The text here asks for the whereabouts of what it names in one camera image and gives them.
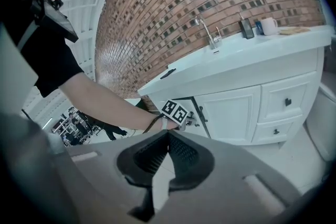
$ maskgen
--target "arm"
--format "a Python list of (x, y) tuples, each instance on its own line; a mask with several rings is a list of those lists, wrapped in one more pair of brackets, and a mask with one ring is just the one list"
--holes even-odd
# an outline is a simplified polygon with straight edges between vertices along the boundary
[[(112, 125), (145, 130), (156, 117), (131, 105), (109, 89), (93, 82), (83, 73), (76, 74), (59, 88), (80, 111)], [(158, 120), (151, 131), (159, 131), (161, 126), (162, 121)], [(177, 124), (169, 120), (167, 128), (175, 127)]]

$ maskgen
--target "soap dispenser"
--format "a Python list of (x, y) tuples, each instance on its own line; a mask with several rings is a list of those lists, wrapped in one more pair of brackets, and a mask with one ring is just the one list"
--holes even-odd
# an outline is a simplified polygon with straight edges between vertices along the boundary
[(243, 37), (245, 37), (246, 39), (253, 38), (254, 33), (250, 21), (248, 19), (244, 19), (240, 12), (239, 15), (240, 15), (239, 26), (240, 29), (242, 30), (241, 32), (243, 33)]

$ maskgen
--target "mosaic tile wall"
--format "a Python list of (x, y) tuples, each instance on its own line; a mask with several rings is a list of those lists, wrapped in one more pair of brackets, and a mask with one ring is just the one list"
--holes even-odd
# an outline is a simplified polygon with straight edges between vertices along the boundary
[(123, 98), (138, 97), (137, 89), (168, 64), (208, 44), (196, 15), (213, 34), (217, 26), (227, 37), (239, 32), (239, 10), (252, 25), (266, 17), (279, 26), (325, 24), (319, 0), (106, 0), (96, 40), (97, 82)]

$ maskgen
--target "faucet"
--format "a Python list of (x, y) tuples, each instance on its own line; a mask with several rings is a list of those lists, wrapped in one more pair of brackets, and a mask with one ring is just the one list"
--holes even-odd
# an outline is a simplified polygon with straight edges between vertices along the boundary
[(217, 31), (218, 31), (218, 36), (216, 36), (215, 38), (213, 38), (212, 35), (211, 35), (211, 33), (209, 32), (208, 27), (206, 26), (205, 22), (203, 21), (203, 19), (198, 18), (196, 16), (195, 17), (195, 22), (196, 22), (196, 25), (199, 25), (201, 23), (204, 26), (204, 28), (206, 30), (206, 33), (208, 34), (208, 37), (209, 37), (209, 40), (210, 40), (210, 48), (211, 48), (211, 50), (216, 49), (217, 48), (216, 43), (219, 42), (222, 39), (222, 36), (221, 36), (221, 34), (219, 32), (218, 27), (216, 26)]

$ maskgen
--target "drawer knob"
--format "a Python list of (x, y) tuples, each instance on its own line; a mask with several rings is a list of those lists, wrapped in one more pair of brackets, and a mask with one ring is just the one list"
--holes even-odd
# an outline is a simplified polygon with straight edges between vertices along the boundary
[(292, 104), (292, 100), (286, 98), (286, 99), (285, 99), (285, 105), (286, 105), (286, 106), (289, 106), (290, 104)]

